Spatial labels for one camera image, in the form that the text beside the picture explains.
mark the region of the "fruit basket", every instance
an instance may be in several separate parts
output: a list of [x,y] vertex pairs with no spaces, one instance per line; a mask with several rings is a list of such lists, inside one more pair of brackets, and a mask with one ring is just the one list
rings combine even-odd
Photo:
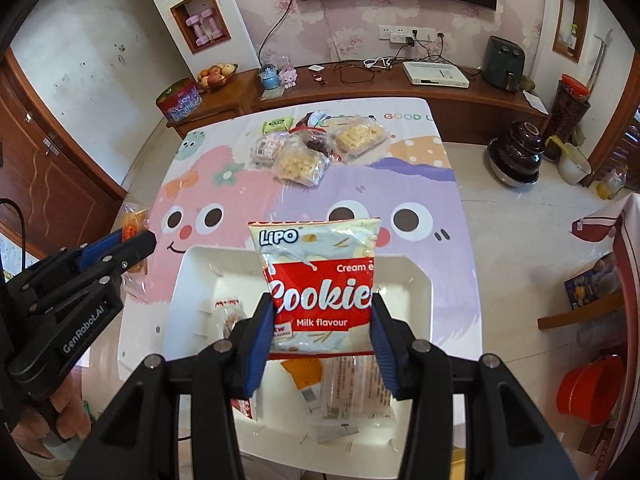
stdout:
[[200,93],[213,92],[222,88],[233,81],[237,70],[236,63],[220,63],[201,70],[198,74],[198,91]]

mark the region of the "apple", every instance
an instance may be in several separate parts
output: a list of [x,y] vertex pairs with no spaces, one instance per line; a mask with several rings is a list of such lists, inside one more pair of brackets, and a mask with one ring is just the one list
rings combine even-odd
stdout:
[[207,77],[207,82],[209,83],[209,85],[213,85],[215,83],[220,82],[222,79],[224,79],[224,76],[218,72],[212,72],[209,74],[209,76]]
[[236,71],[236,68],[238,68],[238,65],[227,63],[225,66],[222,67],[222,75],[229,76]]

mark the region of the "pink dumbbell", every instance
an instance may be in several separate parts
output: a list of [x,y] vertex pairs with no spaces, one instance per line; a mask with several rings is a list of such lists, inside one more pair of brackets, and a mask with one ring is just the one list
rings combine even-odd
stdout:
[[209,38],[200,28],[200,17],[196,14],[195,16],[191,16],[187,21],[187,27],[193,27],[193,31],[196,33],[198,39],[196,40],[197,46],[203,46],[204,44],[209,43]]
[[212,40],[217,40],[224,35],[224,32],[220,30],[218,24],[216,23],[216,19],[214,18],[215,12],[213,9],[206,9],[202,11],[202,25],[204,26],[207,35]]

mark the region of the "blue gripper pad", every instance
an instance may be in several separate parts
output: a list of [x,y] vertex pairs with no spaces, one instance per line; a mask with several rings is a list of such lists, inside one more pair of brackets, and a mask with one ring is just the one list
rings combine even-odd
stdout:
[[96,243],[85,248],[84,251],[82,251],[82,256],[80,256],[78,260],[78,268],[82,271],[94,266],[104,253],[110,251],[120,243],[122,243],[122,229],[106,235]]
[[399,391],[398,361],[384,330],[380,314],[373,304],[371,305],[370,336],[373,353],[376,355],[385,387],[391,392],[391,395],[397,397]]
[[271,341],[273,340],[274,323],[275,308],[273,306],[273,300],[269,296],[269,307],[260,320],[254,344],[247,358],[246,377],[244,378],[244,385],[242,386],[247,399],[254,394],[254,391],[257,390],[262,381],[262,374],[264,373],[264,367],[269,358]]

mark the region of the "white router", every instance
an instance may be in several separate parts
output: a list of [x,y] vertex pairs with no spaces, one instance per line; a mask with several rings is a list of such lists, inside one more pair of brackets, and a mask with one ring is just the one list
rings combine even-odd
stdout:
[[402,68],[413,85],[469,88],[469,79],[455,65],[405,61],[402,63]]

